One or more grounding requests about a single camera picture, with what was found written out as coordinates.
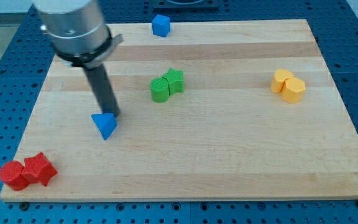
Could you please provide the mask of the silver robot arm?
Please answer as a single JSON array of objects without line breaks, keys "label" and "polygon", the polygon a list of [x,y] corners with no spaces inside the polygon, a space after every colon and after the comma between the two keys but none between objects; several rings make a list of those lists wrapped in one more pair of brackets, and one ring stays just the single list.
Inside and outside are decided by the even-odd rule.
[{"label": "silver robot arm", "polygon": [[98,0],[34,0],[55,53],[71,67],[84,70],[103,113],[120,115],[104,61],[123,42],[105,23]]}]

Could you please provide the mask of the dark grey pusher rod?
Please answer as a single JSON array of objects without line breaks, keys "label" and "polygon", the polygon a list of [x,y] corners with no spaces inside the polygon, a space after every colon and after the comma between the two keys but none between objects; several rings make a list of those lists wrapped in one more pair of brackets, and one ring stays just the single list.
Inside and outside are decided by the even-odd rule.
[{"label": "dark grey pusher rod", "polygon": [[117,118],[120,115],[120,109],[104,65],[84,68],[84,72],[101,112],[112,113]]}]

